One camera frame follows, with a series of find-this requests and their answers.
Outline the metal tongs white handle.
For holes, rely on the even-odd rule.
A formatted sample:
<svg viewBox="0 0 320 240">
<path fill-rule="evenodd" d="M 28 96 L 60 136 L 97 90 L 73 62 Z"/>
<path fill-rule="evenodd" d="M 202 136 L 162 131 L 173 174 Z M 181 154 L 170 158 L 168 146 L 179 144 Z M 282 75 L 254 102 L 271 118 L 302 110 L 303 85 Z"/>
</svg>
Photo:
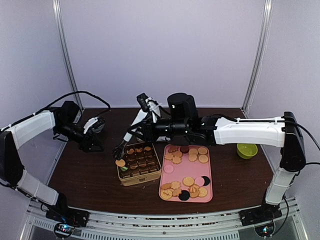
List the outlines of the metal tongs white handle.
<svg viewBox="0 0 320 240">
<path fill-rule="evenodd" d="M 120 160 L 123 155 L 125 154 L 125 147 L 130 142 L 133 134 L 129 133 L 129 131 L 136 132 L 137 126 L 134 127 L 136 124 L 140 123 L 145 117 L 147 116 L 147 112 L 144 112 L 142 109 L 140 109 L 134 118 L 133 122 L 130 124 L 130 126 L 127 128 L 127 132 L 125 133 L 123 139 L 121 142 L 114 148 L 112 152 L 112 156 L 115 160 Z"/>
</svg>

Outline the plain round tan cookie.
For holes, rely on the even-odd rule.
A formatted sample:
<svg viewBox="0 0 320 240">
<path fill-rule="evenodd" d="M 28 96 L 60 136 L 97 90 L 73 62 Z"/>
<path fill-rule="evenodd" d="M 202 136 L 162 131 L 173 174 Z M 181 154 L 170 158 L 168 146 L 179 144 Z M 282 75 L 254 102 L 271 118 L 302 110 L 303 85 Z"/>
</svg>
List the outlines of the plain round tan cookie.
<svg viewBox="0 0 320 240">
<path fill-rule="evenodd" d="M 115 164 L 119 167 L 119 168 L 122 168 L 126 165 L 126 162 L 124 159 L 119 159 L 119 160 L 116 160 L 115 161 Z"/>
</svg>

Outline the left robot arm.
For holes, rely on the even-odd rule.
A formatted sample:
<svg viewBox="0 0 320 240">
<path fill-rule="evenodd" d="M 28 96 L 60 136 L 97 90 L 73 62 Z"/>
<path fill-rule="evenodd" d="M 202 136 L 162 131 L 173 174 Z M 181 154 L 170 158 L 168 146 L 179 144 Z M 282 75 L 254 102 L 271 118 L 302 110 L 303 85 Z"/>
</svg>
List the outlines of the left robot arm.
<svg viewBox="0 0 320 240">
<path fill-rule="evenodd" d="M 98 133 L 105 125 L 102 116 L 79 124 L 80 107 L 73 101 L 49 106 L 0 130 L 0 183 L 46 205 L 61 222 L 72 218 L 67 198 L 45 181 L 54 165 L 54 154 L 62 147 L 50 138 L 75 142 L 85 153 L 101 152 Z"/>
</svg>

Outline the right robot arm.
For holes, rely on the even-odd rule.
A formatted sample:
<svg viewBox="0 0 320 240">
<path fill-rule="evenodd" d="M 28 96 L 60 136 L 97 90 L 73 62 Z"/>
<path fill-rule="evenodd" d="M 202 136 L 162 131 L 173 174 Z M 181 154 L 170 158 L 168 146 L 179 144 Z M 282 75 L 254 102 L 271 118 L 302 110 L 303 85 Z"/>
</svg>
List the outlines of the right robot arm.
<svg viewBox="0 0 320 240">
<path fill-rule="evenodd" d="M 232 118 L 223 114 L 199 116 L 192 95 L 174 93 L 167 98 L 169 116 L 162 118 L 160 105 L 145 93 L 137 96 L 140 110 L 123 138 L 135 136 L 145 142 L 159 137 L 182 136 L 192 145 L 257 144 L 280 148 L 281 160 L 256 210 L 259 220 L 268 220 L 278 209 L 295 175 L 306 165 L 304 138 L 295 115 L 285 112 L 273 118 Z"/>
</svg>

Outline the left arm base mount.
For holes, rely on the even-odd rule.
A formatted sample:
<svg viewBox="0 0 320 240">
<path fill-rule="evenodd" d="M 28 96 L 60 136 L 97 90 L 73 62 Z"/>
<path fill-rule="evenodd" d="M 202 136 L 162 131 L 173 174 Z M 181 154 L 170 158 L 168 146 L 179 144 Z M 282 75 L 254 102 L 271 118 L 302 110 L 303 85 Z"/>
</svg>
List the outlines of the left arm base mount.
<svg viewBox="0 0 320 240">
<path fill-rule="evenodd" d="M 89 220 L 90 213 L 85 210 L 69 208 L 66 214 L 56 213 L 53 210 L 48 210 L 45 214 L 47 219 L 56 222 L 66 223 L 73 227 L 86 227 Z"/>
</svg>

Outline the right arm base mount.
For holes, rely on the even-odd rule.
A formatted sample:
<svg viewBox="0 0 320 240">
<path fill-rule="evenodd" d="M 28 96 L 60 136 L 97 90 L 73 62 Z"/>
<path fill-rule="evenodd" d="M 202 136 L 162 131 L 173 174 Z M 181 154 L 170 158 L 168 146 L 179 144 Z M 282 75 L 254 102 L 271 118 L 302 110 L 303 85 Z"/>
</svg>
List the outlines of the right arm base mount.
<svg viewBox="0 0 320 240">
<path fill-rule="evenodd" d="M 238 214 L 243 227 L 268 222 L 283 215 L 279 209 L 263 210 L 260 207 L 241 210 Z"/>
</svg>

